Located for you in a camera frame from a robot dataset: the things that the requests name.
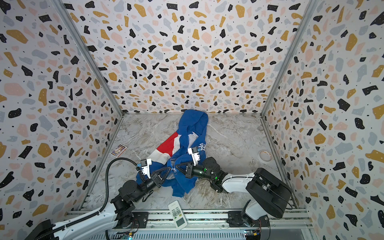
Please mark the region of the blue red white jacket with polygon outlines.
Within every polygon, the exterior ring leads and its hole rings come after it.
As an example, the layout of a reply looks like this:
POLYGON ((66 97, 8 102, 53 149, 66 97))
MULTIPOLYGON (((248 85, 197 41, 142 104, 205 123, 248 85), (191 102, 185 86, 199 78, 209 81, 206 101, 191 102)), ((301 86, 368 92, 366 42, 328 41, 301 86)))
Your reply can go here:
MULTIPOLYGON (((203 163, 206 159, 208 122, 208 114, 197 110, 186 110, 179 121, 178 130, 148 156, 152 160, 150 172, 192 162, 193 158, 188 153, 188 149, 194 147, 199 149, 199 163, 203 163)), ((169 179, 165 180, 162 186, 172 187, 173 196, 182 198, 195 187, 196 181, 196 177, 188 179, 180 171, 173 169, 170 171, 169 179)))

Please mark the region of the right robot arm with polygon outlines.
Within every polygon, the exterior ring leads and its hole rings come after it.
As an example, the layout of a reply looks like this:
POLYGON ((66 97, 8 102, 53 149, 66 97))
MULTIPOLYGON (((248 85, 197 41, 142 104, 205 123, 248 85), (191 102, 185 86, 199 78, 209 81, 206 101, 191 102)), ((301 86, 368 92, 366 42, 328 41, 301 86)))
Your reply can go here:
POLYGON ((231 227, 253 227, 264 216, 281 219, 290 205, 291 188, 264 168, 247 175, 232 175, 224 172, 214 158, 205 159, 202 165, 182 163, 175 167, 188 179, 208 180, 217 193, 251 195, 241 212, 229 214, 227 223, 231 227))

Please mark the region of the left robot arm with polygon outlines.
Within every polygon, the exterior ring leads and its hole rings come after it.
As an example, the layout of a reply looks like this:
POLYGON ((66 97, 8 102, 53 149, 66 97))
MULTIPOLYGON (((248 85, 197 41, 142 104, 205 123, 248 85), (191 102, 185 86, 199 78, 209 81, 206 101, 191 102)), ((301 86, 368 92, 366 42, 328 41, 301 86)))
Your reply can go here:
POLYGON ((55 224, 50 220, 41 222, 26 239, 82 240, 116 226, 128 227, 134 221, 134 203, 146 200, 154 188, 160 188, 170 171, 170 167, 154 171, 140 185, 134 180, 127 181, 119 189, 119 194, 101 208, 55 224))

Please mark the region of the small playing card box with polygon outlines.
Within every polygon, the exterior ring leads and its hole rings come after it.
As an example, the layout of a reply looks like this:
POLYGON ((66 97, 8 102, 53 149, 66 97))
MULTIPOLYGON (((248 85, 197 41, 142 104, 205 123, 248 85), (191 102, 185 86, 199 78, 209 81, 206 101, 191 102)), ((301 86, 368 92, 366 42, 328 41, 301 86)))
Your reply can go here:
POLYGON ((111 155, 115 158, 119 158, 123 152, 125 152, 127 149, 127 147, 125 145, 122 145, 122 144, 119 144, 117 147, 115 147, 112 151, 111 151, 111 155))

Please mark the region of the white remote control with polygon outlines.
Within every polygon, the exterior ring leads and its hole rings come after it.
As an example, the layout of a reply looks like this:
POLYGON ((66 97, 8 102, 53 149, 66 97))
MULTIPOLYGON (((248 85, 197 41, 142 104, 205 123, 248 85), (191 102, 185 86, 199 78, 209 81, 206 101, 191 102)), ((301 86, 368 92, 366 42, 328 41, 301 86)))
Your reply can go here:
POLYGON ((178 201, 174 201, 168 205, 172 220, 176 225, 177 230, 181 230, 188 225, 187 219, 181 209, 178 201))

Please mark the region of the clear tape roll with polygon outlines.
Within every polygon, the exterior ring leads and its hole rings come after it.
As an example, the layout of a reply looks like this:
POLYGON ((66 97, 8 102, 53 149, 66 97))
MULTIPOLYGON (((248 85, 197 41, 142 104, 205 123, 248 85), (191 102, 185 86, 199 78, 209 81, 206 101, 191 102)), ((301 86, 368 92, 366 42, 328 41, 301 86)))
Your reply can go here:
POLYGON ((259 151, 259 158, 263 162, 270 162, 273 159, 273 155, 267 150, 261 150, 259 151))

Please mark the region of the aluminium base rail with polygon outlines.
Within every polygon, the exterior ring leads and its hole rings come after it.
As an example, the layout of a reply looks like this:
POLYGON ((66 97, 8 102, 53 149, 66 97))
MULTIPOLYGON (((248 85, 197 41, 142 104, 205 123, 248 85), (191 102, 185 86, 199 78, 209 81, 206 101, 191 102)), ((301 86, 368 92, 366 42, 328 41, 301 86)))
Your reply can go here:
POLYGON ((169 210, 133 211, 124 227, 111 214, 75 211, 56 223, 60 240, 315 240, 304 210, 289 210, 281 219, 264 215, 249 225, 241 210, 184 210, 175 217, 169 210))

